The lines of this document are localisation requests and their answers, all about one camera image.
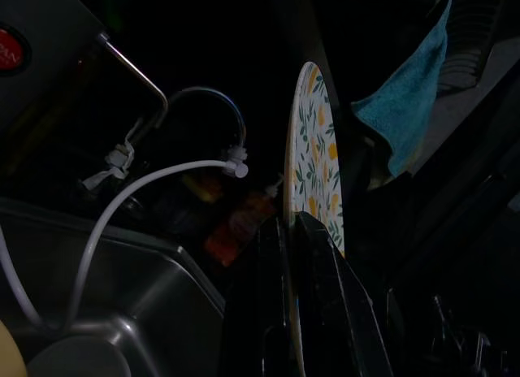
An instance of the blue towel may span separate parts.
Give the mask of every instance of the blue towel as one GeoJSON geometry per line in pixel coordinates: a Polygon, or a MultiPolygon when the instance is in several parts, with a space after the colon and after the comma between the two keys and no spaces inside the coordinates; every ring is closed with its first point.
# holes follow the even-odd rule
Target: blue towel
{"type": "Polygon", "coordinates": [[[352,103],[354,114],[390,145],[388,170],[404,171],[424,138],[446,55],[446,22],[452,0],[415,52],[369,97],[352,103]]]}

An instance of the sink basin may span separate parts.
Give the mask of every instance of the sink basin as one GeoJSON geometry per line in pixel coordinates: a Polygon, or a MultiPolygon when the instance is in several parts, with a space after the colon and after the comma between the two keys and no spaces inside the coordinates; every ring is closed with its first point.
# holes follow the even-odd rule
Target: sink basin
{"type": "MultiPolygon", "coordinates": [[[[93,223],[0,199],[0,224],[33,304],[47,321],[60,322],[93,223]]],[[[53,341],[28,323],[4,275],[0,300],[0,320],[29,363],[53,341]]],[[[133,377],[216,376],[223,308],[182,247],[108,227],[71,335],[112,343],[133,377]]]]}

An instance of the white tube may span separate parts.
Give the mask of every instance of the white tube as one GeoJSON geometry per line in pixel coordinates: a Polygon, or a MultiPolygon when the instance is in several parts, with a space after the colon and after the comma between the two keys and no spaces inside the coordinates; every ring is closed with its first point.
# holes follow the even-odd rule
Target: white tube
{"type": "Polygon", "coordinates": [[[36,309],[34,308],[34,305],[32,304],[27,293],[25,292],[24,287],[20,283],[20,278],[18,278],[18,275],[16,274],[16,270],[13,266],[13,262],[11,261],[9,250],[7,249],[6,241],[3,236],[2,228],[0,227],[0,263],[2,264],[2,268],[6,273],[7,281],[9,282],[9,285],[11,286],[11,289],[15,294],[16,300],[18,301],[20,308],[24,312],[29,322],[31,322],[31,324],[36,328],[42,330],[48,336],[56,337],[67,334],[78,314],[78,309],[80,308],[81,303],[81,297],[83,296],[83,290],[85,288],[85,282],[89,273],[90,263],[92,262],[92,257],[94,255],[94,252],[96,251],[96,247],[98,246],[99,238],[101,237],[103,229],[105,229],[105,226],[108,224],[109,220],[111,219],[112,215],[115,213],[117,208],[124,202],[124,200],[126,200],[138,189],[142,188],[146,184],[149,184],[150,182],[163,178],[164,176],[175,174],[177,172],[187,171],[193,168],[200,167],[227,168],[234,167],[234,165],[229,162],[221,162],[218,160],[200,160],[197,162],[189,162],[172,167],[163,168],[162,170],[152,172],[148,175],[143,176],[139,180],[132,182],[129,186],[124,188],[117,196],[115,196],[115,198],[111,201],[110,204],[108,204],[108,206],[103,211],[102,215],[97,220],[96,225],[90,233],[87,245],[84,248],[83,256],[81,257],[80,267],[76,275],[76,280],[74,281],[74,288],[72,289],[71,300],[69,301],[67,309],[67,315],[61,327],[50,327],[43,321],[41,316],[37,313],[36,309]]]}

